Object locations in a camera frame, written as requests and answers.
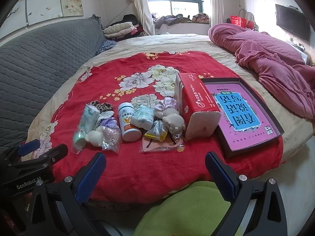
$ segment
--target headboard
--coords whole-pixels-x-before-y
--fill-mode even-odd
[[[26,140],[39,111],[104,41],[93,15],[34,29],[0,47],[0,153]]]

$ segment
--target curtain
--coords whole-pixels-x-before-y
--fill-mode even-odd
[[[148,0],[134,0],[137,9],[138,20],[141,22],[146,35],[154,35],[154,24],[149,9]]]
[[[223,23],[224,5],[223,0],[211,0],[212,14],[211,26]]]

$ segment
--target red floral blanket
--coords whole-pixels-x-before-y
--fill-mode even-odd
[[[41,148],[34,152],[34,157],[61,143],[71,148],[73,133],[86,103],[93,100],[111,103],[115,117],[122,102],[153,108],[156,99],[174,96],[174,81],[178,72],[197,73],[200,78],[238,77],[202,52],[139,53],[89,68],[40,136]],[[181,152],[141,153],[141,144],[141,140],[122,143],[118,155],[104,151],[107,166],[92,193],[92,199],[122,203],[154,202],[196,180],[210,180],[204,164],[207,152],[215,151],[222,158],[215,134],[185,142]],[[67,157],[54,165],[56,180],[74,175],[97,151],[101,151],[100,148],[88,144],[80,154],[69,152]],[[226,163],[236,173],[253,178],[278,167],[282,152],[280,137],[269,146],[226,160]]]

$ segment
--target pink quilt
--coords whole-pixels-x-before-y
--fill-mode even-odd
[[[315,67],[305,65],[289,44],[233,24],[209,29],[211,41],[235,53],[236,62],[255,71],[259,82],[291,112],[315,119]]]

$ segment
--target stack of folded blankets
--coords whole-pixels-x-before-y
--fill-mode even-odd
[[[133,37],[143,36],[143,28],[133,14],[125,15],[118,21],[103,30],[108,40],[122,41]]]

